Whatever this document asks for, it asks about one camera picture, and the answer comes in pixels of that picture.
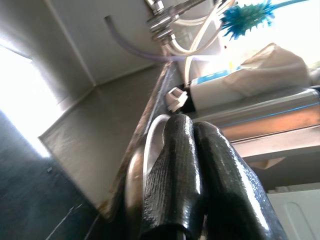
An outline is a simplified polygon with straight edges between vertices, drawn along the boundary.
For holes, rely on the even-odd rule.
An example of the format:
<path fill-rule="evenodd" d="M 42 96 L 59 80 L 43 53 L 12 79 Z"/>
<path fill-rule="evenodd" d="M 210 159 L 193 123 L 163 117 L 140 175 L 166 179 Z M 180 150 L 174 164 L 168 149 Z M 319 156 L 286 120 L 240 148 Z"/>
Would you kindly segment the steel spoon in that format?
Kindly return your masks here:
<path fill-rule="evenodd" d="M 137 228 L 141 224 L 146 181 L 164 147 L 164 129 L 169 118 L 169 115 L 161 114 L 153 120 L 129 162 L 124 199 L 131 227 Z"/>

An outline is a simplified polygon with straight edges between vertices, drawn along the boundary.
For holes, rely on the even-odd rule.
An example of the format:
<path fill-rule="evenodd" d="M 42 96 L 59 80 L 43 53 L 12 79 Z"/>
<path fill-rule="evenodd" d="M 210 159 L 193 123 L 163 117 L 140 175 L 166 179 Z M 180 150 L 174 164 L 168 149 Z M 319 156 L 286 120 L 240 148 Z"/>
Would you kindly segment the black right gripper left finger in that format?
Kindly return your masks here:
<path fill-rule="evenodd" d="M 139 240 L 197 240 L 204 201 L 193 122 L 187 115 L 173 115 L 165 124 L 164 146 L 146 179 Z"/>

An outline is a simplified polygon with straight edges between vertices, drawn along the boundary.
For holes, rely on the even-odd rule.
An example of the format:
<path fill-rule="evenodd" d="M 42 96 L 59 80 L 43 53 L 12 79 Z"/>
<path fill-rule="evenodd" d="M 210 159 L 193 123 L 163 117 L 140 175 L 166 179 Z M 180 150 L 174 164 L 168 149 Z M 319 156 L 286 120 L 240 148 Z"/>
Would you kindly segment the beige cloth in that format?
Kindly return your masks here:
<path fill-rule="evenodd" d="M 239 70 L 224 77 L 223 83 L 244 97 L 253 97 L 289 87 L 307 87 L 310 78 L 300 56 L 270 43 L 245 60 Z"/>

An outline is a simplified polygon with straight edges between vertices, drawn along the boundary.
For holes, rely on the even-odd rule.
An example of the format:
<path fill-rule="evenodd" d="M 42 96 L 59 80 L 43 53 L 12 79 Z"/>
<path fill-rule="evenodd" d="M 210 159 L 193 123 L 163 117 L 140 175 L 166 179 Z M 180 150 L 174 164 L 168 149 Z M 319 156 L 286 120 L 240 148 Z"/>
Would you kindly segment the steel spring faucet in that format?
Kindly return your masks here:
<path fill-rule="evenodd" d="M 143 0 L 144 4 L 151 13 L 151 18 L 147 20 L 147 26 L 152 34 L 152 39 L 162 46 L 168 45 L 174 38 L 173 27 L 197 27 L 203 24 L 209 13 L 203 16 L 185 18 L 184 15 L 198 9 L 198 6 L 207 0 L 186 0 L 176 5 L 165 7 L 163 0 Z M 220 6 L 218 0 L 208 0 L 206 5 L 209 11 L 214 7 Z"/>

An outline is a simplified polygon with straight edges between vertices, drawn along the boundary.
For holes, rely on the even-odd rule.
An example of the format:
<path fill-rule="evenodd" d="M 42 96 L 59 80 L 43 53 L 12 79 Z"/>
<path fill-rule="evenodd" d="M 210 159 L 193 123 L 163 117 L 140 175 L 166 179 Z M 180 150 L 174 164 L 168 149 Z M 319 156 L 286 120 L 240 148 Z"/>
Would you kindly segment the blue bottle brush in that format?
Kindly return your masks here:
<path fill-rule="evenodd" d="M 256 4 L 234 5 L 223 12 L 220 19 L 221 29 L 225 31 L 225 37 L 230 36 L 231 40 L 237 40 L 254 27 L 263 25 L 270 27 L 275 18 L 275 10 L 306 1 L 308 0 L 285 0 L 280 3 L 272 3 L 272 0 L 263 0 Z"/>

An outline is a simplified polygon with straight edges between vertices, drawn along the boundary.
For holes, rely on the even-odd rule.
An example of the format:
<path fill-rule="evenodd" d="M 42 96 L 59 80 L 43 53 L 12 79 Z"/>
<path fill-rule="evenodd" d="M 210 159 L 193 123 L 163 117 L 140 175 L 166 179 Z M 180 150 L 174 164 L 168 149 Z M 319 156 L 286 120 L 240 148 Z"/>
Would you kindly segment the clear plastic tube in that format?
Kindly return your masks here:
<path fill-rule="evenodd" d="M 134 45 L 130 44 L 125 38 L 123 38 L 120 33 L 117 31 L 115 24 L 111 18 L 111 16 L 104 17 L 104 22 L 112 35 L 113 39 L 117 42 L 119 46 L 121 46 L 128 53 L 135 55 L 137 57 L 148 59 L 156 62 L 182 62 L 186 59 L 184 56 L 165 56 L 165 55 L 156 55 L 152 53 L 148 53 L 142 50 L 139 50 Z"/>

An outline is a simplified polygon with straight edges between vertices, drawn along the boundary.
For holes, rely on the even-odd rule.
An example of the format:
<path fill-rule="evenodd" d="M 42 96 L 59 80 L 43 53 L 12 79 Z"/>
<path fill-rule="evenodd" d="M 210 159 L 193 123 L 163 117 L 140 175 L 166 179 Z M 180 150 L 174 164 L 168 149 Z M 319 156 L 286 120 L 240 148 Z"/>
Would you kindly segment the large white appliance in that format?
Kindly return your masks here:
<path fill-rule="evenodd" d="M 273 192 L 268 198 L 288 240 L 320 240 L 320 189 Z"/>

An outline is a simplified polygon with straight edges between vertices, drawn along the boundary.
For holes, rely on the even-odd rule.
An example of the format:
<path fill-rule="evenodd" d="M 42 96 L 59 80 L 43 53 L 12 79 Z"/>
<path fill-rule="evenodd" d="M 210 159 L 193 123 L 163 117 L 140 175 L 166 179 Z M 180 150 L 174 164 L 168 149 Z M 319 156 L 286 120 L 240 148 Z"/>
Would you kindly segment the steel knife block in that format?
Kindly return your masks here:
<path fill-rule="evenodd" d="M 283 89 L 188 115 L 219 127 L 247 162 L 320 151 L 320 86 Z"/>

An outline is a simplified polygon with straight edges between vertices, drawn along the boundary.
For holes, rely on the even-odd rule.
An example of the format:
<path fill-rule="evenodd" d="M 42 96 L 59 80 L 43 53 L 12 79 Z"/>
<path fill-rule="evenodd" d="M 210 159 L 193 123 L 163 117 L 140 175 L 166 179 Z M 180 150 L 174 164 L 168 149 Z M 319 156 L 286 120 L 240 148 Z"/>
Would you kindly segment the white scrubbing brush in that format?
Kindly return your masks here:
<path fill-rule="evenodd" d="M 175 112 L 184 106 L 188 99 L 188 93 L 178 87 L 172 88 L 165 95 L 165 103 L 170 112 Z"/>

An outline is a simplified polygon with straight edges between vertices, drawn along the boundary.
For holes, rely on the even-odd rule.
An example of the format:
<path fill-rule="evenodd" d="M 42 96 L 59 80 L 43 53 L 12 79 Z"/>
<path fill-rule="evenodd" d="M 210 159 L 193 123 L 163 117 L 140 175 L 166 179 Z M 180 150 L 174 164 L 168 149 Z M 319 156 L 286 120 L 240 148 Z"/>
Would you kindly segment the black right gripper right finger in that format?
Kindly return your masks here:
<path fill-rule="evenodd" d="M 208 196 L 208 240 L 288 240 L 255 172 L 221 130 L 194 124 L 194 138 Z"/>

